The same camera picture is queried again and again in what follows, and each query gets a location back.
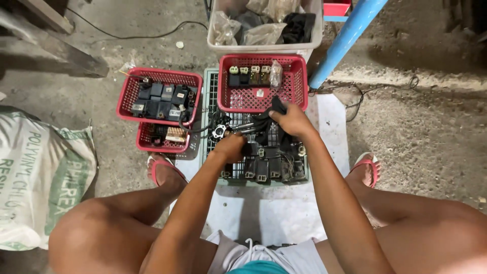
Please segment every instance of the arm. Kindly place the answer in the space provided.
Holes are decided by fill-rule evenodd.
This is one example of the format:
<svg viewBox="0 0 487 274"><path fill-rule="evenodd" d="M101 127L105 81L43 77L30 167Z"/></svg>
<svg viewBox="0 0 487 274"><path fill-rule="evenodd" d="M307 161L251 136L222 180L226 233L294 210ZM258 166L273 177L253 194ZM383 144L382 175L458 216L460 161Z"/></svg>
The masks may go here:
<svg viewBox="0 0 487 274"><path fill-rule="evenodd" d="M394 273L367 216L308 117L294 104L288 104L286 115L269 114L306 148L321 221L345 273Z"/></svg>
<svg viewBox="0 0 487 274"><path fill-rule="evenodd" d="M226 163L242 160L247 142L241 133L229 135L210 152L201 169L179 196L153 244L144 273L190 273L196 244L208 215L211 197Z"/></svg>

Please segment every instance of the foot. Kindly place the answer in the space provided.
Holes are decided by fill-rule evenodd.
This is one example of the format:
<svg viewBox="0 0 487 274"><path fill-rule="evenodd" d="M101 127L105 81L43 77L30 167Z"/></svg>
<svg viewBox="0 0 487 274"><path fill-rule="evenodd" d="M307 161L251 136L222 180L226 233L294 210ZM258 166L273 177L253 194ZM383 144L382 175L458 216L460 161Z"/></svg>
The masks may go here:
<svg viewBox="0 0 487 274"><path fill-rule="evenodd" d="M367 154L364 156L363 159L368 159L372 160L374 158L374 155L372 153ZM377 181L380 180L380 169L381 169L381 163L380 161L375 163L375 166L377 167ZM369 164L363 164L357 166L350 174L348 174L345 177L345 180L347 183L353 187L357 184L359 185L366 185L367 187L370 187L372 185L372 180L374 178L374 175L372 174L372 166Z"/></svg>
<svg viewBox="0 0 487 274"><path fill-rule="evenodd" d="M150 159L149 166L147 168L147 177L152 180L152 166L155 161L166 161L158 153L151 154L153 159ZM157 179L157 185L159 187L167 188L168 190L183 190L187 185L186 180L184 180L173 168L165 165L157 165L155 169L155 176Z"/></svg>

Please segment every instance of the blue pipe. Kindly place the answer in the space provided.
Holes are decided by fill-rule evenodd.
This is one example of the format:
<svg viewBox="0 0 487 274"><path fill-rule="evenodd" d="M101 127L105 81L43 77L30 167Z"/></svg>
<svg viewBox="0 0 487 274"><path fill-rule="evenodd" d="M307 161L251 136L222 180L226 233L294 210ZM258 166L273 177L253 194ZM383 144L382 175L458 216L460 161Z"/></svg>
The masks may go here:
<svg viewBox="0 0 487 274"><path fill-rule="evenodd" d="M309 81L311 88L317 89L325 82L386 3L387 0L360 0L358 2L311 77Z"/></svg>

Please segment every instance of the red container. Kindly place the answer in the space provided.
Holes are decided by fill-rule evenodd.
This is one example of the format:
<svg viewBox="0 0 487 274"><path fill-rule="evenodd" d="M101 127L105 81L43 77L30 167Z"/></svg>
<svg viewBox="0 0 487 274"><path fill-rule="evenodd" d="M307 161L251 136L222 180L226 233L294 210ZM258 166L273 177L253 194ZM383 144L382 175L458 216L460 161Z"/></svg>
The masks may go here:
<svg viewBox="0 0 487 274"><path fill-rule="evenodd" d="M279 90L261 87L230 88L228 74L231 66L271 66L275 59L282 66L282 86ZM257 91L263 96L257 97ZM306 61L300 55L284 54L230 54L220 59L218 73L218 107L229 113L261 113L271 106L274 95L282 101L290 101L303 110L308 107L308 78Z"/></svg>
<svg viewBox="0 0 487 274"><path fill-rule="evenodd" d="M152 131L150 130L151 123L140 123L137 131L137 138L135 139L135 145L138 149L151 152L160 153L182 153L189 146L189 140L191 134L188 132L186 135L186 141L184 143L172 142L165 140L162 146L154 146L150 142L150 136Z"/></svg>
<svg viewBox="0 0 487 274"><path fill-rule="evenodd" d="M196 73L174 71L174 70L164 70L155 68L132 68L127 72L130 75L147 76L154 81L161 81L164 84L175 84L175 85L188 85L198 87L198 92L196 94L195 106L198 105L201 96L201 87L203 85L203 78ZM139 94L139 78L137 77L127 77L122 87L122 92L120 93L120 98L117 104L117 116L124 120L137 121L137 122L147 122L154 124L163 124L171 126L179 126L176 121L166 121L148 118L134 117L130 112L133 103L137 100ZM193 114L188 122L184 122L184 126L189 126L193 123L196 116L196 108L193 110Z"/></svg>
<svg viewBox="0 0 487 274"><path fill-rule="evenodd" d="M325 0L323 3L323 16L345 16L352 0Z"/></svg>

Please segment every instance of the white shorts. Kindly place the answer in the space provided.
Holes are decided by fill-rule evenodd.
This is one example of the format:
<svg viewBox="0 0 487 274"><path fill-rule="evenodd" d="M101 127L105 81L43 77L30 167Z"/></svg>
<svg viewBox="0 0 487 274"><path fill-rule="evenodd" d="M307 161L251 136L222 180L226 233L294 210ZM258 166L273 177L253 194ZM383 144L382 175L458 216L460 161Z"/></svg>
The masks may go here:
<svg viewBox="0 0 487 274"><path fill-rule="evenodd" d="M208 274L224 274L257 260L273 261L289 274L328 274L316 250L315 242L318 240L315 238L276 251L263 245L252 246L252 243L248 249L232 241L221 230L210 235L207 240L218 245Z"/></svg>

